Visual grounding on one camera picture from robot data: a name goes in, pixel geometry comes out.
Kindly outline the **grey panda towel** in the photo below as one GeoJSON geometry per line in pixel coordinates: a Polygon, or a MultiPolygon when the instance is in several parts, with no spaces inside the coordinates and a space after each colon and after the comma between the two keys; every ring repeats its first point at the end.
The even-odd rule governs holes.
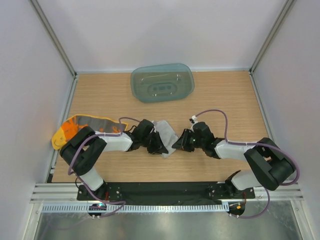
{"type": "Polygon", "coordinates": [[[155,130],[159,132],[160,139],[167,149],[168,153],[162,153],[161,156],[166,159],[170,157],[176,149],[173,148],[173,144],[177,142],[179,137],[177,136],[174,129],[166,120],[152,121],[154,124],[155,130]]]}

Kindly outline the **orange grey towel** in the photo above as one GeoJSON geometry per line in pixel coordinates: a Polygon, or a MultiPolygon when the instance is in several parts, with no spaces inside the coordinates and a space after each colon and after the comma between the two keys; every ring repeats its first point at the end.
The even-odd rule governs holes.
{"type": "Polygon", "coordinates": [[[119,123],[108,117],[76,114],[62,123],[51,138],[51,144],[55,150],[60,150],[84,127],[90,127],[99,133],[118,134],[121,129],[126,130],[128,125],[128,123],[119,123]]]}

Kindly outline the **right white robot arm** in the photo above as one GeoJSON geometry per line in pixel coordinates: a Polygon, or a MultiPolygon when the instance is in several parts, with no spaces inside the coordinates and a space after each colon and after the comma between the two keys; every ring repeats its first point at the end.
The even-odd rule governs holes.
{"type": "Polygon", "coordinates": [[[190,129],[184,129],[172,148],[185,152],[195,149],[210,158],[233,159],[248,163],[249,170],[238,170],[225,180],[225,192],[237,198],[244,190],[263,187],[274,191],[296,170],[296,166],[286,154],[268,137],[258,142],[230,142],[215,137],[209,126],[201,121],[192,121],[190,129]]]}

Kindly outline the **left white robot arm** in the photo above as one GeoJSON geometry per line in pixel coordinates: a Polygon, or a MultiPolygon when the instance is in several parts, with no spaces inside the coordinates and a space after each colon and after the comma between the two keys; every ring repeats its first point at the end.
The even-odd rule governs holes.
{"type": "Polygon", "coordinates": [[[75,174],[93,199],[105,200],[107,183],[95,168],[102,153],[131,152],[145,147],[149,154],[166,158],[172,154],[172,142],[176,140],[175,131],[165,120],[144,119],[132,131],[121,133],[95,131],[86,126],[60,149],[60,156],[69,165],[68,174],[75,174]]]}

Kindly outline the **teal plastic basin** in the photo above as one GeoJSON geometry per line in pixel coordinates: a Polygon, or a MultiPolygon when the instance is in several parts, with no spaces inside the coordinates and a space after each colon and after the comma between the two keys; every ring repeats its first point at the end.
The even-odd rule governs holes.
{"type": "Polygon", "coordinates": [[[182,63],[144,66],[130,75],[131,92],[142,103],[181,100],[195,89],[190,68],[182,63]]]}

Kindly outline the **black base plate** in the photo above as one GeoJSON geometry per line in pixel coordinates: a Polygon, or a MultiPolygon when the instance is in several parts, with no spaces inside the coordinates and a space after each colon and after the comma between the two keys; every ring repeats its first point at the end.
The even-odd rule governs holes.
{"type": "Polygon", "coordinates": [[[201,206],[219,200],[254,199],[253,188],[236,190],[224,182],[109,182],[93,194],[101,200],[133,206],[201,206]]]}

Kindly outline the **aluminium frame rail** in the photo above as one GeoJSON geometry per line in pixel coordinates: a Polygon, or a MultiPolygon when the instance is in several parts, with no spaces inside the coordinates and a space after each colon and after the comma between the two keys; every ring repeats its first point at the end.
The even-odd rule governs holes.
{"type": "MultiPolygon", "coordinates": [[[[78,189],[73,183],[37,183],[32,191],[31,203],[68,203],[77,200],[78,189]]],[[[269,192],[272,201],[303,201],[298,184],[280,186],[269,192]]]]}

